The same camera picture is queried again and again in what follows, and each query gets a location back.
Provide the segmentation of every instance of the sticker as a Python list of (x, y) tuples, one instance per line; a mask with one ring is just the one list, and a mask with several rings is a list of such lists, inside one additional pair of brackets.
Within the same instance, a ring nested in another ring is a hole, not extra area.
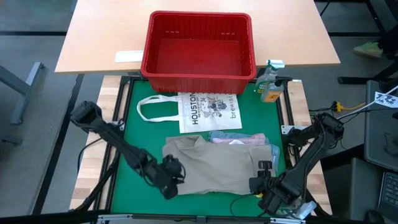
[(375, 103), (383, 106), (388, 106), (390, 108), (398, 108), (398, 97), (391, 95), (384, 95), (383, 97), (381, 97), (382, 95), (383, 93), (374, 93), (374, 100), (376, 100)]
[(127, 50), (116, 52), (115, 62), (140, 62), (144, 56), (143, 50)]

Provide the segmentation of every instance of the yellow cable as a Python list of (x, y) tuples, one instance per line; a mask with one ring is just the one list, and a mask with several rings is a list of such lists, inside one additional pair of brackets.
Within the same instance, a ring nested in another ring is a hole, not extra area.
[(354, 106), (352, 108), (343, 108), (343, 110), (355, 110), (356, 108), (360, 108), (361, 106), (364, 106), (364, 105), (365, 105), (365, 103), (361, 103), (360, 105)]

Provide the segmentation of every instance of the wooden board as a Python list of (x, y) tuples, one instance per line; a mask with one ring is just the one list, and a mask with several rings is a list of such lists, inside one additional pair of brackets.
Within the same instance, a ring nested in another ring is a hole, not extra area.
[(56, 73), (138, 71), (115, 54), (144, 50), (149, 15), (158, 10), (245, 12), (251, 16), (256, 65), (335, 65), (339, 58), (313, 0), (80, 0)]
[[(97, 104), (102, 108), (103, 117), (106, 121), (111, 121), (113, 115), (116, 97), (119, 90), (120, 78), (121, 77), (119, 76), (104, 77)], [(127, 88), (124, 92), (122, 105), (124, 105), (125, 102), (124, 99), (126, 98), (126, 91)], [(307, 100), (305, 98), (303, 84), (300, 80), (299, 82), (289, 82), (289, 96), (295, 125), (311, 125)], [(285, 113), (283, 95), (281, 96), (281, 102), (282, 111), (284, 112), (284, 122), (287, 124), (287, 115)], [(97, 138), (97, 135), (90, 133), (87, 139), (87, 144)], [(79, 206), (98, 182), (104, 158), (105, 147), (106, 144), (103, 141), (100, 141), (98, 144), (95, 144), (84, 152), (70, 208), (76, 208)], [(326, 191), (326, 184), (323, 178), (323, 172), (320, 163), (318, 163), (311, 171), (310, 175), (308, 175), (307, 187), (322, 208), (331, 214), (329, 197)], [(107, 191), (108, 186), (106, 186), (103, 190), (100, 208), (104, 208)]]

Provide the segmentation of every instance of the white tote bag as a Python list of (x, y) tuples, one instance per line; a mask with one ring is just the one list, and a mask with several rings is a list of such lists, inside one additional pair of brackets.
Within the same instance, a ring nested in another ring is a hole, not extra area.
[[(168, 101), (178, 103), (178, 115), (148, 119), (141, 113), (141, 105)], [(178, 121), (180, 133), (242, 128), (238, 100), (235, 94), (178, 93), (177, 96), (155, 95), (138, 102), (137, 111), (144, 121)]]

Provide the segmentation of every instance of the gray carpet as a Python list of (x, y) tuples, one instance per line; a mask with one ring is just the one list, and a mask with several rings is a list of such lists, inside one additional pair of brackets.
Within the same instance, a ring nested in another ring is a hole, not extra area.
[[(396, 21), (383, 1), (372, 1), (385, 27)], [(66, 30), (72, 14), (71, 1), (0, 1), (0, 30)], [(321, 10), (325, 4), (317, 3)], [(322, 17), (330, 32), (376, 31), (366, 6), (332, 3)], [(38, 77), (32, 98), (27, 105), (24, 123), (11, 126), (9, 119), (18, 94), (0, 83), (0, 134), (9, 133), (23, 138), (21, 146), (0, 143), (0, 216), (25, 215), (32, 208), (39, 183), (60, 128), (75, 75), (54, 74), (64, 37), (0, 36), (0, 65), (25, 79), (31, 66), (41, 61), (46, 69)], [(344, 86), (336, 81), (339, 76), (371, 77), (390, 64), (386, 59), (374, 60), (352, 53), (356, 45), (372, 38), (333, 37), (332, 42), (341, 60), (334, 67), (285, 68), (281, 75), (303, 80), (308, 106), (311, 109), (330, 106), (340, 101), (344, 106), (364, 102), (364, 86)], [(96, 101), (102, 75), (86, 76), (78, 101)], [(346, 125), (345, 147), (363, 141), (364, 118), (358, 116)], [(44, 212), (68, 210), (76, 181), (78, 151), (85, 145), (86, 134), (70, 126), (62, 149)], [(336, 147), (331, 153), (343, 150)]]

